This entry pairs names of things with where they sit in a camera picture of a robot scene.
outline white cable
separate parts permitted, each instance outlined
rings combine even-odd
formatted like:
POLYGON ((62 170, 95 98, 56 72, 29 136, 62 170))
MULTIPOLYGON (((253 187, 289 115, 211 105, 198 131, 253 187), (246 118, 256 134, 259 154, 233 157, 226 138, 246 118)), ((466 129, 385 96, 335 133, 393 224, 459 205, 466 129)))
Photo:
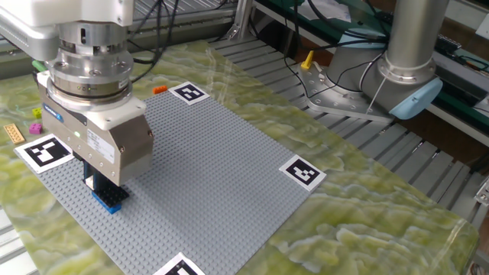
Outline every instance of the white cable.
POLYGON ((372 102, 370 102, 370 105, 368 106, 367 111, 365 112, 365 114, 366 114, 366 115, 368 115, 368 111, 369 111, 369 110, 372 108, 372 105, 374 104, 374 101, 375 101, 375 99, 377 98, 378 93, 381 91, 382 86, 383 86, 383 85, 384 85, 384 83, 385 83, 385 79, 387 79, 387 77, 386 77, 386 76, 384 76, 384 79, 382 80, 381 84, 380 84, 380 85, 379 85, 379 87, 377 88, 377 91, 375 92, 375 95, 374 95, 374 97, 373 97, 373 99, 372 99, 372 102))
POLYGON ((364 70, 364 73, 361 74, 361 78, 360 78, 360 82, 358 82, 358 88, 361 90, 361 85, 363 84, 364 82, 364 78, 365 78, 365 75, 367 74, 368 70, 374 65, 375 61, 377 61, 377 59, 379 59, 382 54, 384 54, 384 52, 382 52, 381 54, 377 55, 373 60, 372 62, 370 62, 368 64, 368 66, 365 68, 364 70))

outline yellow lever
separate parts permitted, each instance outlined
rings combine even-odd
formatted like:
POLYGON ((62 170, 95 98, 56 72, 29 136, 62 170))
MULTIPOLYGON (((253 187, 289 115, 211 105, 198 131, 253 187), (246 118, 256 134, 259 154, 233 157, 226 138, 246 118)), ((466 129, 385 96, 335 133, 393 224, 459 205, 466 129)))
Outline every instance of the yellow lever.
POLYGON ((307 55, 307 58, 306 58, 306 61, 304 61, 300 66, 303 68, 303 69, 306 69, 308 70, 310 67, 311 67, 311 63, 313 62, 313 55, 314 55, 314 51, 311 50, 309 52, 309 54, 307 55))

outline green marble table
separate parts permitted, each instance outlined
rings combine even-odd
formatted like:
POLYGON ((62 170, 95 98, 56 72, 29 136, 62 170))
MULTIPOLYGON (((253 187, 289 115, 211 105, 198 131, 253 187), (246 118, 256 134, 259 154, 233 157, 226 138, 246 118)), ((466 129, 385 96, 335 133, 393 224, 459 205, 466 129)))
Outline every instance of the green marble table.
MULTIPOLYGON (((145 68, 136 66, 134 74, 145 68)), ((146 99, 155 86, 187 80, 328 174, 239 275, 449 275, 462 274, 470 264, 478 245, 474 227, 274 95, 205 41, 171 47, 134 85, 134 94, 146 99)), ((32 76, 0 82, 0 125, 15 123, 28 141, 37 138, 28 126, 40 122, 31 113, 39 106, 32 76)), ((41 274, 120 274, 14 147, 1 130, 0 203, 41 274)))

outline blue lego brick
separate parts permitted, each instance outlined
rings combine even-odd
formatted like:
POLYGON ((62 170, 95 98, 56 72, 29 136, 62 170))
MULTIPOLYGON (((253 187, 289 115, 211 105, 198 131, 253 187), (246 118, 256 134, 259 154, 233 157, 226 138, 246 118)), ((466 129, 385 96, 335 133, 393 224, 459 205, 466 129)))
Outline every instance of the blue lego brick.
POLYGON ((119 203, 116 206, 113 207, 108 207, 94 192, 92 192, 93 197, 99 202, 107 211, 111 214, 116 213, 117 211, 121 210, 122 205, 119 203))

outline gray lego baseplate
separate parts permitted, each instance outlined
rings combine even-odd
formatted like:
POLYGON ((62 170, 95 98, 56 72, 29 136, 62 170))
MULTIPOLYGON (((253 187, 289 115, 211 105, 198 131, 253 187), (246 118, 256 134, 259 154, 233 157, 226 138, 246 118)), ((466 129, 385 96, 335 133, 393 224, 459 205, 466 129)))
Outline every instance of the gray lego baseplate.
POLYGON ((206 274, 238 272, 309 195, 279 171, 294 153, 214 99, 145 102, 153 165, 124 186, 121 211, 93 198, 78 160, 37 176, 126 274, 152 274, 179 252, 206 274))

